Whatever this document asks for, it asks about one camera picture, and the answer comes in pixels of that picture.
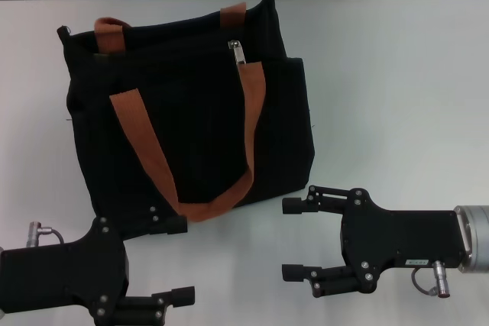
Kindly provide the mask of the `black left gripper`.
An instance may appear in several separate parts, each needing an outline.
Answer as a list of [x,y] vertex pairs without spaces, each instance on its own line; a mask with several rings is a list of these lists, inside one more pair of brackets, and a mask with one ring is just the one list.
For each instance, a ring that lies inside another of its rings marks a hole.
[[119,232],[96,218],[74,242],[1,253],[1,310],[6,313],[80,305],[108,319],[128,289],[128,258]]

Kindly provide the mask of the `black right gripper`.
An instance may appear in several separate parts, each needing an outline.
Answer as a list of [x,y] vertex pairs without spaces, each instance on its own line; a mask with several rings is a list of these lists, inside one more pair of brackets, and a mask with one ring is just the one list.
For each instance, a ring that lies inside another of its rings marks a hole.
[[310,186],[304,199],[283,198],[282,210],[284,215],[342,215],[340,235],[346,266],[282,265],[283,280],[309,281],[315,298],[372,293],[385,270],[431,267],[437,261],[456,268],[466,254],[453,210],[387,210],[377,206],[364,189],[321,186]]

